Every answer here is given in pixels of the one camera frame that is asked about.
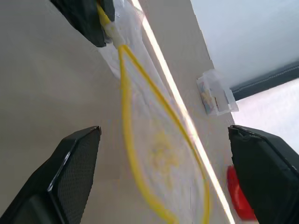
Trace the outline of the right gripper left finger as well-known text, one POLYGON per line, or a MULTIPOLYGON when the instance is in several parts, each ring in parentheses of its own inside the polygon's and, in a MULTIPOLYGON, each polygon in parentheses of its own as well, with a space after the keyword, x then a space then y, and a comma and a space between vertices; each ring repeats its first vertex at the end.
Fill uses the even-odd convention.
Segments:
POLYGON ((79 224, 93 185, 100 138, 100 126, 63 138, 28 178, 0 222, 79 224))

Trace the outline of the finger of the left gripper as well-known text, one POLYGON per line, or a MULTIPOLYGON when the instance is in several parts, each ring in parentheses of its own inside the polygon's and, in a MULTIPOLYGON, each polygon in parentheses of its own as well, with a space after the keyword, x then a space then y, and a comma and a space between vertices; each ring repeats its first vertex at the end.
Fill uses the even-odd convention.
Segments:
POLYGON ((115 20, 115 8, 113 0, 102 0, 102 8, 110 21, 115 20))
POLYGON ((51 3, 94 46, 106 46, 96 0, 51 0, 51 3))

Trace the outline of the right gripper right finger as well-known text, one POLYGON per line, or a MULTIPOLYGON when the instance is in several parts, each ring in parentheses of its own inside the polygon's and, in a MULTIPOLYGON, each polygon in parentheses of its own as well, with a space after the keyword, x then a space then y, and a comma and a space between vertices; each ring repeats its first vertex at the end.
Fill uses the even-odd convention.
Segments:
POLYGON ((261 224, 299 222, 299 155, 280 137, 254 128, 228 128, 232 162, 261 224))

